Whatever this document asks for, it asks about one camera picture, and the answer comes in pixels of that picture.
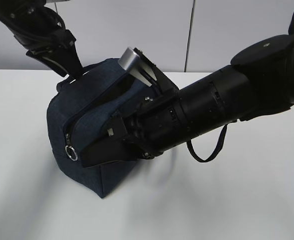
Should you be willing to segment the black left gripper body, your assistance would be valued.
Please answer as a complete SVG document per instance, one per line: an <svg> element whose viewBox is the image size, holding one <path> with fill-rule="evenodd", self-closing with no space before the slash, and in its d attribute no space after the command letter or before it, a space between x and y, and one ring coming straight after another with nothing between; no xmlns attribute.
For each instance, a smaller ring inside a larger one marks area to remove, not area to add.
<svg viewBox="0 0 294 240"><path fill-rule="evenodd" d="M76 59L76 38L68 29L58 28L48 35L17 30L13 30L13 34L32 56L47 59Z"/></svg>

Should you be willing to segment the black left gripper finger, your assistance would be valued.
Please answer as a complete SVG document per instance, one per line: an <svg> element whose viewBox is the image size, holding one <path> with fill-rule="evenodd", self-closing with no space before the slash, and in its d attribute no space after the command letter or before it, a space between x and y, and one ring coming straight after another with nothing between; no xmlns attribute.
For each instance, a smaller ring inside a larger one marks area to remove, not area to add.
<svg viewBox="0 0 294 240"><path fill-rule="evenodd" d="M62 77L69 75L77 78L82 74L83 66L79 60L75 45L68 48L60 45L55 51L54 62L57 67L55 72Z"/></svg>
<svg viewBox="0 0 294 240"><path fill-rule="evenodd" d="M27 51L26 56L39 61L40 63L50 68L61 77L65 77L69 74L61 64L59 64L56 60L50 58L50 52Z"/></svg>

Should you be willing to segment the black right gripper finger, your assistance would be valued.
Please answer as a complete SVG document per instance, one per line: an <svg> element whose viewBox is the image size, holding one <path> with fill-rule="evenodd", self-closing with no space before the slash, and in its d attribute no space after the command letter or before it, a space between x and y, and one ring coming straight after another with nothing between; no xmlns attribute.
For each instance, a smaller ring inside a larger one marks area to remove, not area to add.
<svg viewBox="0 0 294 240"><path fill-rule="evenodd" d="M136 153L121 140L102 140L88 145L81 151L81 162L84 168L137 160Z"/></svg>

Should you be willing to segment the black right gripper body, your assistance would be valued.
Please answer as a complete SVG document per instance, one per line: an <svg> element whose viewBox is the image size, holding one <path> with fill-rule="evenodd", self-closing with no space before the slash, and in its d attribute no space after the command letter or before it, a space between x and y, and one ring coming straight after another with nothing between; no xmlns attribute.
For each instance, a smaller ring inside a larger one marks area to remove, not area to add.
<svg viewBox="0 0 294 240"><path fill-rule="evenodd" d="M212 90L169 91L128 116L115 117L108 147L121 159L153 159L212 129Z"/></svg>

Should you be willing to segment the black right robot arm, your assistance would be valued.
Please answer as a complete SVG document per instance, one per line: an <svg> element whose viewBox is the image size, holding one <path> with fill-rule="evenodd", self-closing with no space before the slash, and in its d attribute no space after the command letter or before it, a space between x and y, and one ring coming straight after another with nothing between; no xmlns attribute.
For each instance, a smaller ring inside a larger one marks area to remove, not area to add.
<svg viewBox="0 0 294 240"><path fill-rule="evenodd" d="M82 166L153 159L221 128L210 162L221 151L227 126L274 115L294 105L294 34L277 35L239 52L229 65L184 87L170 89L128 116L112 118L104 134L81 152Z"/></svg>

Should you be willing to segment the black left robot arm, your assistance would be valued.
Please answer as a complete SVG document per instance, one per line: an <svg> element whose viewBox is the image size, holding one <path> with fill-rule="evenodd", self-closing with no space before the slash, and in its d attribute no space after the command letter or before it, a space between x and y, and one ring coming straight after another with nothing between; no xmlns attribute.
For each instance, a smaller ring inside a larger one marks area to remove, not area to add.
<svg viewBox="0 0 294 240"><path fill-rule="evenodd" d="M76 38L46 0L0 0L0 22L33 58L58 75L77 78L83 66Z"/></svg>

